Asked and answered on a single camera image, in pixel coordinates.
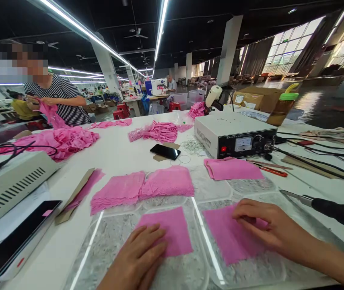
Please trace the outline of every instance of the black smartphone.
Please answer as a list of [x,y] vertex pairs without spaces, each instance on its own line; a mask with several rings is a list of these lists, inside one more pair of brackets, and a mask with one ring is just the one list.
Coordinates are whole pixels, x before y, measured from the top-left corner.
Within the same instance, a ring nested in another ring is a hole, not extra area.
[[180,150],[169,148],[160,144],[155,145],[152,149],[150,149],[150,151],[172,160],[176,160],[181,153]]

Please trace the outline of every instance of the plastic bottle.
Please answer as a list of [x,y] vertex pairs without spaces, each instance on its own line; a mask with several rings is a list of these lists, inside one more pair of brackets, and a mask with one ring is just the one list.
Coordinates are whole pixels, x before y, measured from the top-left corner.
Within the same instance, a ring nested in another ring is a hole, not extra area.
[[298,85],[298,83],[292,84],[287,88],[285,93],[280,95],[280,98],[276,103],[274,110],[271,112],[270,116],[267,119],[267,124],[271,124],[274,126],[282,125],[288,112],[290,112],[291,108],[293,107],[295,100],[299,96],[298,93],[290,93],[290,91]]

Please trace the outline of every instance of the white pillar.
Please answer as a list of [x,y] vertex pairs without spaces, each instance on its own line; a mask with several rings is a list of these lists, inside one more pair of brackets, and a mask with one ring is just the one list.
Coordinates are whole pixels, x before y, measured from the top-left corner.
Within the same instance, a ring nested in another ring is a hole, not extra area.
[[188,85],[188,79],[192,77],[192,53],[187,53],[187,77],[185,84]]
[[227,21],[224,32],[223,46],[221,48],[221,56],[219,63],[219,71],[217,73],[217,85],[227,85],[229,74],[231,73],[232,61],[235,55],[237,39],[243,15],[234,16]]
[[177,79],[177,71],[179,70],[179,64],[178,63],[175,63],[175,74],[174,74],[174,79],[176,80]]
[[117,74],[115,72],[113,60],[111,59],[110,52],[100,46],[97,42],[90,38],[91,45],[93,46],[94,53],[97,57],[99,66],[101,67],[103,77],[106,80],[107,86],[111,93],[117,93],[119,99],[123,99],[121,90],[119,90],[119,83]]

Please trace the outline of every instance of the ceiling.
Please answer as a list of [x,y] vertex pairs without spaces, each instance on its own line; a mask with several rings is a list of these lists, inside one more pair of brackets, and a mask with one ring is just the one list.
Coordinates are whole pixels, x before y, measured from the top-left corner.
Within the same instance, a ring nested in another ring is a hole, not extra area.
[[[6,39],[21,43],[58,42],[49,48],[49,65],[100,72],[91,43],[71,31],[50,11],[33,5],[36,0],[0,0],[0,44]],[[91,31],[99,32],[118,53],[151,50],[156,47],[161,0],[58,0],[62,7]],[[288,14],[296,7],[297,11]],[[243,15],[237,47],[272,36],[281,31],[344,8],[344,0],[169,0],[164,34],[156,68],[186,63],[193,52],[193,64],[219,56],[226,22]],[[142,37],[135,35],[141,28]],[[137,69],[153,67],[154,51],[123,55]],[[126,72],[114,59],[117,73]]]

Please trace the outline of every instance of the striped shirt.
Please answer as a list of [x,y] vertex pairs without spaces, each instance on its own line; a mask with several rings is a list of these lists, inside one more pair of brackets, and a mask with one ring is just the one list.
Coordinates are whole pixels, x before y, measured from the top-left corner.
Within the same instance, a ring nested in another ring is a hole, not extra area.
[[[51,97],[70,99],[81,95],[79,90],[68,80],[56,74],[52,75],[52,84],[48,89],[42,89],[37,83],[25,83],[24,92],[33,93],[39,98]],[[82,107],[73,107],[68,105],[57,104],[57,114],[63,119],[66,125],[78,126],[91,122],[89,115]]]

